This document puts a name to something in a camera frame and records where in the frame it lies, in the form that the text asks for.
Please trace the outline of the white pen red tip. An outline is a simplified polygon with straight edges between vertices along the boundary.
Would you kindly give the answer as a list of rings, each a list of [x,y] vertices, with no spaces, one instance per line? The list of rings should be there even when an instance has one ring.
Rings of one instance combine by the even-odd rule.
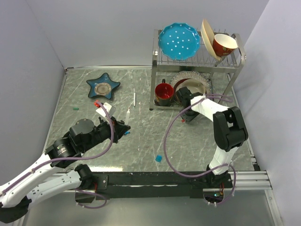
[[[128,125],[129,118],[130,118],[130,108],[128,108],[127,113],[126,113],[126,119],[125,119],[125,124],[126,125]]]

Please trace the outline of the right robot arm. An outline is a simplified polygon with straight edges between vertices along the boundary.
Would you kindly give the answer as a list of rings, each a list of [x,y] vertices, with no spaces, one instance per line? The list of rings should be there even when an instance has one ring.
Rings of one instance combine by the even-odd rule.
[[[217,147],[207,166],[210,173],[206,175],[206,182],[210,187],[217,187],[226,177],[234,153],[248,139],[242,113],[237,106],[227,107],[213,100],[223,97],[231,102],[230,97],[225,95],[192,93],[184,87],[176,92],[176,96],[183,107],[181,118],[185,122],[191,122],[201,114],[213,123]]]

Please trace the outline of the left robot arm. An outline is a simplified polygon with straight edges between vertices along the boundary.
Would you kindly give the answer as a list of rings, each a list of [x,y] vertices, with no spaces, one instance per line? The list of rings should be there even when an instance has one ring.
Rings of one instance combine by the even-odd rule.
[[[14,222],[35,204],[69,189],[88,189],[94,183],[93,173],[86,164],[60,178],[46,181],[53,174],[67,168],[82,155],[107,139],[117,143],[130,130],[123,121],[111,118],[112,123],[100,120],[95,126],[89,119],[81,119],[69,131],[50,145],[37,161],[20,175],[0,187],[0,220]]]

